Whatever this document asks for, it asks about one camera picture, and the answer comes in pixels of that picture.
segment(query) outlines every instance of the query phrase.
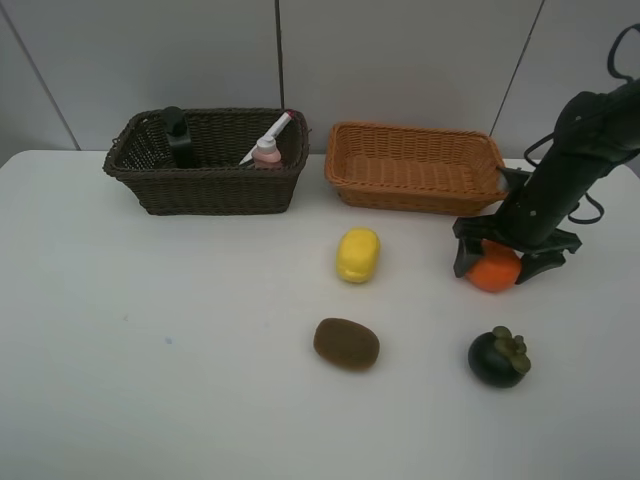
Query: wicker basket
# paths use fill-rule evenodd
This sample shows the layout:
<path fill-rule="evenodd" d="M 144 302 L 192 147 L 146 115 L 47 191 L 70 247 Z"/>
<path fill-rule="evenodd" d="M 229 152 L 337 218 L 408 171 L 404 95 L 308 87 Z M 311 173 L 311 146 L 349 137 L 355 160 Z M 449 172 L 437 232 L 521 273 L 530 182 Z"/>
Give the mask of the wicker basket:
<path fill-rule="evenodd" d="M 325 176 L 356 207 L 475 215 L 502 200 L 500 152 L 475 132 L 339 123 Z"/>
<path fill-rule="evenodd" d="M 278 136 L 282 169 L 238 163 L 282 114 L 266 108 L 185 110 L 200 168 L 179 169 L 171 156 L 161 111 L 130 121 L 107 154 L 104 171 L 123 182 L 153 215 L 251 215 L 284 212 L 309 153 L 304 116 Z"/>

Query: mangosteen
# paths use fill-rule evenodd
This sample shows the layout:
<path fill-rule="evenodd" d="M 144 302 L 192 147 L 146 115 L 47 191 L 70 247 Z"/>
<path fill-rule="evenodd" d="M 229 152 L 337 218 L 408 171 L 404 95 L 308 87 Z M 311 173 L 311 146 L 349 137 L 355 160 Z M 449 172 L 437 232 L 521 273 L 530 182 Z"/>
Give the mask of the mangosteen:
<path fill-rule="evenodd" d="M 484 383 L 498 388 L 518 384 L 531 370 L 522 335 L 511 335 L 507 327 L 483 333 L 469 347 L 469 366 Z"/>

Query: pink lotion bottle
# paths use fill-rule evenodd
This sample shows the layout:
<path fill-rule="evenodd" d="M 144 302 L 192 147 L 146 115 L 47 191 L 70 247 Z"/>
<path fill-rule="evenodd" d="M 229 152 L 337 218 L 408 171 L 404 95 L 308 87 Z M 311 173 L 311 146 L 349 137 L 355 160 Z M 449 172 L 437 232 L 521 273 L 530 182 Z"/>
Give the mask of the pink lotion bottle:
<path fill-rule="evenodd" d="M 276 146 L 276 139 L 265 135 L 258 139 L 256 149 L 252 155 L 256 168 L 282 168 L 280 152 Z"/>

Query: white tube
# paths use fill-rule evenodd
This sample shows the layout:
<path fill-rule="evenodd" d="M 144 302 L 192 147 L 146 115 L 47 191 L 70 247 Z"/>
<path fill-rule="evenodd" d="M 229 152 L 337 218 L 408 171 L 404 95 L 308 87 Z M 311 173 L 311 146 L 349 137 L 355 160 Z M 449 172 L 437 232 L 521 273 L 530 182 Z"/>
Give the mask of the white tube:
<path fill-rule="evenodd" d="M 287 110 L 282 114 L 282 116 L 278 120 L 276 120 L 276 123 L 271 125 L 269 130 L 266 131 L 265 135 L 271 135 L 273 138 L 276 138 L 278 134 L 282 132 L 282 130 L 284 130 L 284 127 L 287 126 L 287 124 L 291 121 L 292 118 L 293 118 L 293 112 L 290 112 Z M 251 160 L 251 157 L 255 149 L 256 149 L 256 146 L 254 145 L 253 148 L 249 150 L 249 153 L 247 153 L 244 156 L 244 158 L 240 162 L 240 165 L 242 165 L 243 163 L 247 163 L 249 160 Z"/>

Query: orange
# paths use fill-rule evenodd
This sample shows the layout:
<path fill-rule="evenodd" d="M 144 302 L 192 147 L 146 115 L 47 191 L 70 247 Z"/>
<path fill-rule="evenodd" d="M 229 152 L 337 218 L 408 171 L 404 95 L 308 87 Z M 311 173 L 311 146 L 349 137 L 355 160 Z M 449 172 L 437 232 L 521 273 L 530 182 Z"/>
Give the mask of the orange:
<path fill-rule="evenodd" d="M 498 293 L 516 284 L 522 265 L 509 247 L 491 240 L 483 240 L 484 257 L 467 272 L 466 277 L 481 290 Z"/>

